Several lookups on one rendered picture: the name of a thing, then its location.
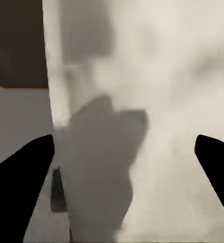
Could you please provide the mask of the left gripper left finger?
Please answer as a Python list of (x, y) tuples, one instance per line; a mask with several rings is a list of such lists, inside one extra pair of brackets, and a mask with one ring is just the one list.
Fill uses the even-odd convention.
[(0, 243), (22, 243), (54, 156), (52, 135), (32, 140), (0, 164)]

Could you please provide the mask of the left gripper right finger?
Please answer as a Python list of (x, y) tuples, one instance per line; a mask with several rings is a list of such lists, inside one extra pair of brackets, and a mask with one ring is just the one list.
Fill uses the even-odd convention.
[(224, 142), (199, 134), (195, 155), (224, 206)]

